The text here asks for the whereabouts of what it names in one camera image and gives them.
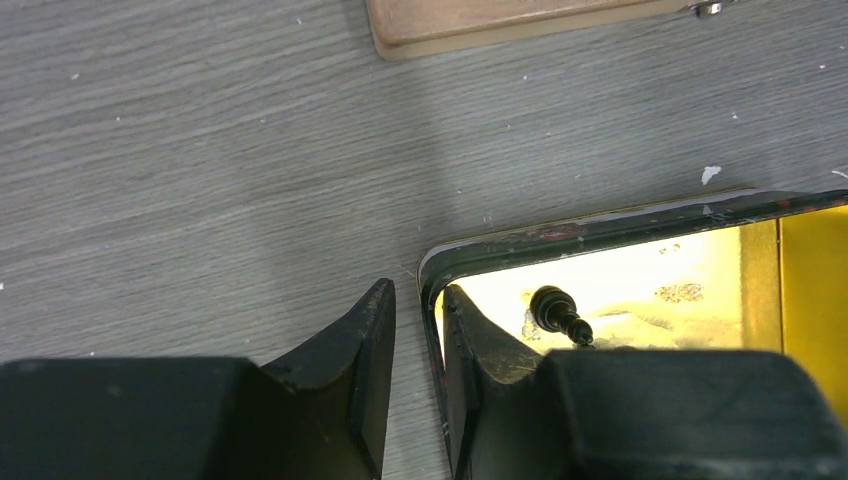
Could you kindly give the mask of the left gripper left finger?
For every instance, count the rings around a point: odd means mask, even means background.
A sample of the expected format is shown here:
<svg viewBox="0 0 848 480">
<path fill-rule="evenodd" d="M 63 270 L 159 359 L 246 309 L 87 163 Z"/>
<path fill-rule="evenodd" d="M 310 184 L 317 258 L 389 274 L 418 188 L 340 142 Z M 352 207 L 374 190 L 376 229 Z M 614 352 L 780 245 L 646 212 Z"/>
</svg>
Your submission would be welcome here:
<svg viewBox="0 0 848 480">
<path fill-rule="evenodd" d="M 378 479 L 394 283 L 264 365 L 29 358 L 1 367 L 5 479 Z"/>
</svg>

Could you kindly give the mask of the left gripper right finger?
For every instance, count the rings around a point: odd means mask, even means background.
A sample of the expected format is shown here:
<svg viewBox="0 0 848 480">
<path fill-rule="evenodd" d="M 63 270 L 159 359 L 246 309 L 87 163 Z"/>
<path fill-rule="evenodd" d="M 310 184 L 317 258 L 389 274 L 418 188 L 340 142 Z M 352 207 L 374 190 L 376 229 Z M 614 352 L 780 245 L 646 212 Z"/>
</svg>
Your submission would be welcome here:
<svg viewBox="0 0 848 480">
<path fill-rule="evenodd" d="M 754 350 L 540 355 L 443 293 L 457 479 L 843 479 L 847 435 L 792 359 Z"/>
</svg>

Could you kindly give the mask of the gold metal tray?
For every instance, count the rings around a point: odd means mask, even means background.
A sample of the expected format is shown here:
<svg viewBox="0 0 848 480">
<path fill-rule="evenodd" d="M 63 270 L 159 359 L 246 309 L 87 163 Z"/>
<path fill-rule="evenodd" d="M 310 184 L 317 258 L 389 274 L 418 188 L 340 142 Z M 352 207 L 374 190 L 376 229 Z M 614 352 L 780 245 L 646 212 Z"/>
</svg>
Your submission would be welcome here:
<svg viewBox="0 0 848 480">
<path fill-rule="evenodd" d="M 591 347 L 542 330 L 542 286 L 573 297 Z M 847 194 L 732 190 L 457 240 L 418 267 L 449 458 L 443 293 L 553 350 L 754 350 L 792 359 L 847 435 Z"/>
</svg>

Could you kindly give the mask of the wooden chess board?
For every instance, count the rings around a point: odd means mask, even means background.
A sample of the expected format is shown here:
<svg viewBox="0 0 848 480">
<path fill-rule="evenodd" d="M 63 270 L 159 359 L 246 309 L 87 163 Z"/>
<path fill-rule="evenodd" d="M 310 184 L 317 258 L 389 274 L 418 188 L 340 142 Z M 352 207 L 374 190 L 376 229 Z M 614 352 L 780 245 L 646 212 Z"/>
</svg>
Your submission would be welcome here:
<svg viewBox="0 0 848 480">
<path fill-rule="evenodd" d="M 377 52 L 405 60 L 569 30 L 692 12 L 720 14 L 727 1 L 367 0 Z"/>
</svg>

